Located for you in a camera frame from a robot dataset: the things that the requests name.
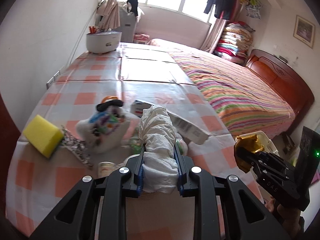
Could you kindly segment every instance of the checkered tablecloth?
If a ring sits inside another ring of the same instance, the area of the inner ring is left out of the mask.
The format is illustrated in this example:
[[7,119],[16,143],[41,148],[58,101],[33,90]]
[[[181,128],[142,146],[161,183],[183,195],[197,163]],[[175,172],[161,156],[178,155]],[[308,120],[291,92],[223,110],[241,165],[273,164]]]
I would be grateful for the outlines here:
[[[119,97],[127,111],[136,99],[160,104],[210,132],[212,136],[203,145],[193,142],[188,145],[188,155],[195,165],[216,176],[239,176],[262,199],[252,174],[244,174],[237,168],[233,157],[234,140],[224,124],[196,86],[160,47],[122,43],[116,51],[101,56],[82,54],[53,83],[29,120],[39,114],[58,127],[66,126],[77,136],[76,123],[89,118],[95,105],[105,96]],[[139,119],[132,116],[124,139],[130,138],[138,122]],[[128,147],[95,155],[94,169],[89,171],[63,147],[58,147],[48,160],[21,136],[8,173],[7,218],[29,236],[84,175],[97,177],[97,163],[121,163],[129,155]],[[219,200],[218,207],[223,234]],[[193,222],[194,200],[180,197],[178,191],[127,199],[128,239],[192,239]]]

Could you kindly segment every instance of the crumpled white tissue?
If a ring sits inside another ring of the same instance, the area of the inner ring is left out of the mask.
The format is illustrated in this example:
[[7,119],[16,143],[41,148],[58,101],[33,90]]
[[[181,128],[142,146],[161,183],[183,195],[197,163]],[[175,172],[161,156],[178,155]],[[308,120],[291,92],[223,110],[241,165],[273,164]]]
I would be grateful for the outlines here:
[[146,144],[142,165],[143,190],[171,193],[177,186],[178,165],[173,157],[174,128],[163,106],[144,109],[139,123],[139,139]]

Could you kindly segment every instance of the wooden headboard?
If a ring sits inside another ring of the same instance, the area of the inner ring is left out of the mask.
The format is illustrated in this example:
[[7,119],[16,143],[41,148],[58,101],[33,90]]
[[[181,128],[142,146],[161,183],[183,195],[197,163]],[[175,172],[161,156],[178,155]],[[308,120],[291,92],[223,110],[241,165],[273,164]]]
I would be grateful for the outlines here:
[[311,89],[287,64],[262,50],[252,50],[245,66],[294,110],[296,118],[287,130],[291,134],[315,101]]

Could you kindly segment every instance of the white wall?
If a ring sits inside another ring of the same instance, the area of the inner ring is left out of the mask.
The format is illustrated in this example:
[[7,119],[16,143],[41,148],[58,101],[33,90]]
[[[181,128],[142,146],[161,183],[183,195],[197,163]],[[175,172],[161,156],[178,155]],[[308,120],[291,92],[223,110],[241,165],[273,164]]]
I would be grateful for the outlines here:
[[[0,26],[0,92],[22,130],[98,0],[16,0]],[[85,39],[75,57],[86,50]]]
[[210,25],[187,15],[149,6],[139,6],[142,15],[137,33],[146,33],[150,39],[159,38],[199,49]]
[[[281,6],[276,9],[264,3],[266,8],[262,10],[261,20],[244,15],[241,19],[256,29],[253,46],[288,59],[288,64],[305,80],[315,96],[307,116],[292,134],[298,144],[303,125],[314,129],[320,118],[320,26],[304,0],[281,0]],[[313,49],[293,37],[296,15],[316,25]]]

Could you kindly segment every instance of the window frame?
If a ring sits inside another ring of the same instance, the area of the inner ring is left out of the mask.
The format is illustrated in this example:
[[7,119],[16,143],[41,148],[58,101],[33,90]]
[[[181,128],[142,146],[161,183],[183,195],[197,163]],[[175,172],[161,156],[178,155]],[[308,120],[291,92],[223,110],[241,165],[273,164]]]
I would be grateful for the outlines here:
[[192,15],[189,15],[189,14],[186,14],[186,13],[182,12],[182,9],[183,9],[185,1],[186,0],[181,0],[180,1],[179,9],[177,11],[176,10],[172,10],[172,9],[168,9],[168,8],[165,8],[165,7],[157,6],[157,5],[150,5],[150,4],[148,4],[148,0],[146,0],[145,3],[138,3],[138,5],[144,6],[144,7],[150,7],[150,8],[157,8],[157,9],[161,9],[161,10],[164,10],[164,11],[178,13],[180,15],[185,15],[185,16],[191,17],[193,19],[199,20],[199,21],[201,21],[203,23],[206,23],[207,25],[211,25],[211,23],[209,23],[209,21],[210,21],[211,14],[212,14],[212,9],[214,8],[214,6],[211,7],[211,10],[209,12],[209,17],[208,17],[207,21],[205,22],[205,21],[203,21],[203,20],[201,20],[201,19],[199,19],[197,17],[194,17]]

